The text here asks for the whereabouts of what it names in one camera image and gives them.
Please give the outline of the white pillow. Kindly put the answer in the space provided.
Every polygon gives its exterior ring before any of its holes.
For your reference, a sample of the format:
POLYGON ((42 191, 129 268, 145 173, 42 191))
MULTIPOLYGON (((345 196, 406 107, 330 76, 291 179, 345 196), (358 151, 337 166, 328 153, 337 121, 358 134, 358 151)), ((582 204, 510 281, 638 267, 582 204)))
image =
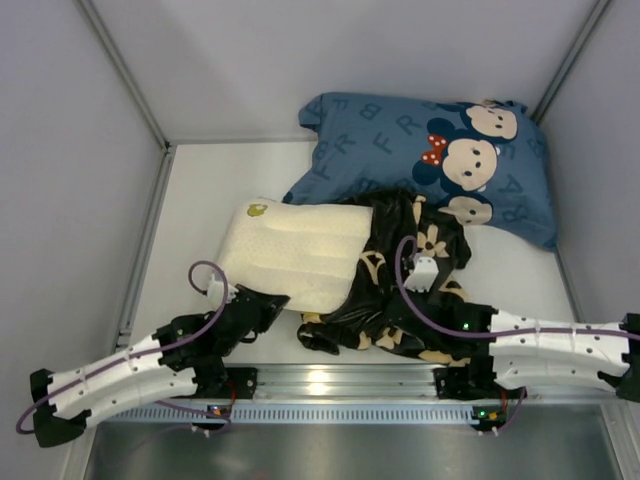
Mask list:
POLYGON ((290 311, 328 314, 347 299, 372 218, 366 206, 252 199, 234 215, 216 264, 236 287, 285 295, 290 311))

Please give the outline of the black floral plush pillowcase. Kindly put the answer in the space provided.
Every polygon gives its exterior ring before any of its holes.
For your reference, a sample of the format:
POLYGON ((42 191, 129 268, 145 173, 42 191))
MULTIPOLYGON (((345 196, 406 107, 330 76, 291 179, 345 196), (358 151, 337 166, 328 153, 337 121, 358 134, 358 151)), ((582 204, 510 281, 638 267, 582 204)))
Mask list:
POLYGON ((402 335, 392 330, 383 311, 395 294, 414 292, 403 284, 416 255, 433 258, 439 275, 428 292, 414 293, 431 304, 471 303, 454 277, 472 256, 462 225, 424 196, 405 189, 372 191, 345 202, 373 209, 370 238, 360 254, 346 301, 329 314, 304 315, 298 340, 307 349, 332 355, 342 348, 378 347, 425 361, 400 351, 402 335))

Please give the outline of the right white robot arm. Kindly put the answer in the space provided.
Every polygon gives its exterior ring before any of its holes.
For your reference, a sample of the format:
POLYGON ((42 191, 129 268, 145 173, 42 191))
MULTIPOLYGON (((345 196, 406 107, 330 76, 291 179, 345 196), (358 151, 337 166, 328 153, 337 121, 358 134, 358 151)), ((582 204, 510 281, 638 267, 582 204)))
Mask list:
POLYGON ((488 305, 431 304, 395 294, 383 311, 400 351, 431 362, 441 399, 514 398, 532 387, 568 386, 639 400, 639 317, 580 324, 518 316, 488 305))

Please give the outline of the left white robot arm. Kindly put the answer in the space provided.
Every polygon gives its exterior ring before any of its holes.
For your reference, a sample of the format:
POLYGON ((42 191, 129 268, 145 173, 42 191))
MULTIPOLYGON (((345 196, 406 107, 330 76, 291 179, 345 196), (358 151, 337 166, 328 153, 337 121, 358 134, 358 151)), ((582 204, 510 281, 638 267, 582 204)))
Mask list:
POLYGON ((265 332, 289 301, 238 286, 218 309, 178 316, 92 364, 32 373, 38 445, 71 442, 106 419, 152 402, 215 396, 229 383, 224 357, 265 332))

